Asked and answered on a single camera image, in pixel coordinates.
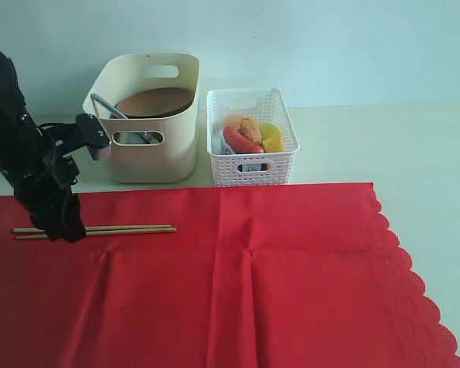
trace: chopsticks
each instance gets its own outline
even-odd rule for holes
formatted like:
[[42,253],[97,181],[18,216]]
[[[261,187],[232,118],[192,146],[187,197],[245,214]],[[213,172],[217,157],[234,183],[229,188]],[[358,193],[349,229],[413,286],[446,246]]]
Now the chopsticks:
[[[129,235],[129,234],[150,234],[160,232],[176,232],[177,228],[171,225],[116,225],[116,226],[87,226],[87,236],[105,236],[105,235]],[[13,228],[18,240],[26,239],[47,239],[48,236],[43,230],[38,228]]]

